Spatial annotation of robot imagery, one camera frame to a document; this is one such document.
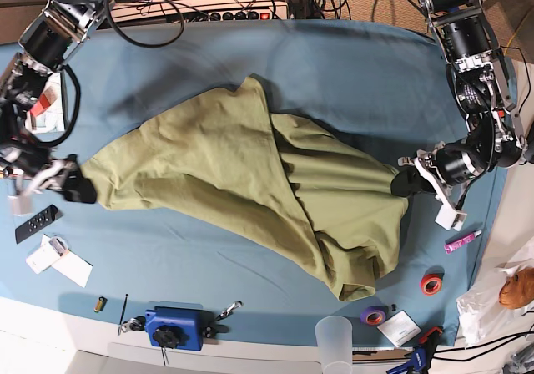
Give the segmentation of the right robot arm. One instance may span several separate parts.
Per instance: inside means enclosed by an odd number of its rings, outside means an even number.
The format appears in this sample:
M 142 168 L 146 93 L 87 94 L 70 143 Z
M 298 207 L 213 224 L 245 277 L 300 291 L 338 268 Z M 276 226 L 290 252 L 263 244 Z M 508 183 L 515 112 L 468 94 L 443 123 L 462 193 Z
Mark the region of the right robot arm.
M 102 23 L 109 0 L 47 0 L 26 28 L 17 52 L 1 77 L 1 173 L 15 177 L 15 200 L 52 190 L 66 201 L 93 204 L 92 182 L 83 176 L 78 158 L 53 157 L 53 149 L 73 132 L 81 104 L 81 85 L 68 61 Z M 65 72 L 74 86 L 72 118 L 65 132 L 51 141 L 33 135 L 24 120 L 49 78 Z

